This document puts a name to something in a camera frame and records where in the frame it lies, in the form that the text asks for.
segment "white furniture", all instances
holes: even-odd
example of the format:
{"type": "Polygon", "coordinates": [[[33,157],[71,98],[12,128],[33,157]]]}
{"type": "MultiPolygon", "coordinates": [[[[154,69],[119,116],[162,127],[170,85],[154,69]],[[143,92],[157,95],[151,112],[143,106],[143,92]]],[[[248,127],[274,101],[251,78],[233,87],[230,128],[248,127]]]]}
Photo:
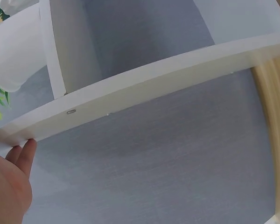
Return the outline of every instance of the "white furniture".
{"type": "Polygon", "coordinates": [[[43,44],[55,100],[0,128],[0,148],[30,138],[42,140],[280,55],[277,2],[216,0],[215,6],[212,0],[194,2],[214,45],[103,79],[83,0],[40,0],[43,44]]]}

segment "white shelf panel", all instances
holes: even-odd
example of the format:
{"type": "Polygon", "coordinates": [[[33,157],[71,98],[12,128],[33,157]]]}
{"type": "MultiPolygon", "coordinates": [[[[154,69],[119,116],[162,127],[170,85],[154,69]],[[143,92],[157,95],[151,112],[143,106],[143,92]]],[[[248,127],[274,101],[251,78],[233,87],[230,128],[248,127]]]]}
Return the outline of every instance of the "white shelf panel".
{"type": "Polygon", "coordinates": [[[280,32],[275,0],[193,0],[215,44],[280,32]]]}
{"type": "Polygon", "coordinates": [[[66,93],[66,89],[56,49],[53,24],[51,19],[50,0],[41,0],[39,5],[44,52],[46,54],[47,67],[49,71],[53,95],[54,98],[57,99],[61,96],[64,96],[64,94],[66,93]]]}
{"type": "Polygon", "coordinates": [[[270,218],[265,224],[280,224],[276,216],[270,218]]]}
{"type": "Polygon", "coordinates": [[[280,55],[280,33],[223,43],[163,59],[43,105],[0,129],[0,148],[45,139],[109,113],[247,69],[280,55]],[[75,109],[73,114],[67,111],[75,109]]]}

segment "gray wall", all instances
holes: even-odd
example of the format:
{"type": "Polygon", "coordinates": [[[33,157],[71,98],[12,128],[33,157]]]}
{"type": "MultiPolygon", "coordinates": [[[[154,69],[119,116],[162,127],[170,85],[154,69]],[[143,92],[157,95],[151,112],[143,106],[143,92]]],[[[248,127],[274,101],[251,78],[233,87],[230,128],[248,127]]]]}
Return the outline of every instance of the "gray wall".
{"type": "Polygon", "coordinates": [[[264,224],[274,176],[249,70],[39,143],[24,224],[264,224]]]}
{"type": "Polygon", "coordinates": [[[213,45],[193,0],[82,0],[104,78],[213,45]]]}

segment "white shelf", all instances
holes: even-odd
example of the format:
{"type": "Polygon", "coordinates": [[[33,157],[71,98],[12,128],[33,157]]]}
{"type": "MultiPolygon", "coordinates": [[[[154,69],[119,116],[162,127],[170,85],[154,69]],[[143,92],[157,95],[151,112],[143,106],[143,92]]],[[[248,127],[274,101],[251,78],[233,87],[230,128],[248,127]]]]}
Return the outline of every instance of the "white shelf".
{"type": "Polygon", "coordinates": [[[58,59],[53,24],[51,19],[50,0],[41,0],[40,3],[41,29],[43,46],[47,59],[47,67],[54,98],[57,99],[66,93],[60,63],[58,59]]]}
{"type": "Polygon", "coordinates": [[[40,0],[40,14],[55,99],[181,53],[280,33],[271,0],[40,0]]]}
{"type": "Polygon", "coordinates": [[[280,55],[280,33],[198,49],[91,84],[49,102],[0,129],[0,148],[45,139],[112,112],[280,55]],[[76,112],[68,115],[67,111],[76,112]]]}

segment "light wood surface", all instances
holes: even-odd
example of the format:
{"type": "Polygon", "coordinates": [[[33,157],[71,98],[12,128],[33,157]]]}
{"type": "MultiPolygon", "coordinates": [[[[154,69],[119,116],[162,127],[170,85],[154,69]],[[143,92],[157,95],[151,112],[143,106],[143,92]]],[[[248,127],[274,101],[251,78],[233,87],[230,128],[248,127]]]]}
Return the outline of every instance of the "light wood surface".
{"type": "Polygon", "coordinates": [[[280,56],[252,71],[270,134],[276,180],[276,217],[280,221],[280,56]]]}

